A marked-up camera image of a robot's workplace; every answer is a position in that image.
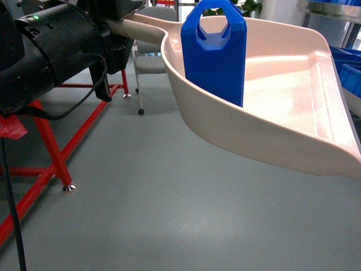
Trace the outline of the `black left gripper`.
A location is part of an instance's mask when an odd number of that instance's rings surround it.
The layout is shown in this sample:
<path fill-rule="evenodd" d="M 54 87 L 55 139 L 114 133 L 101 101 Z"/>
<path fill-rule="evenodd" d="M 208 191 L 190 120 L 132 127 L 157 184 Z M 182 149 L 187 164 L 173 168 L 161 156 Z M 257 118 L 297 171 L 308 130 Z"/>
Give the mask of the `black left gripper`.
<path fill-rule="evenodd" d="M 126 68 L 133 40 L 112 34 L 105 19 L 122 21 L 146 5 L 146 1 L 87 1 L 90 17 L 103 37 L 104 57 L 110 75 Z"/>

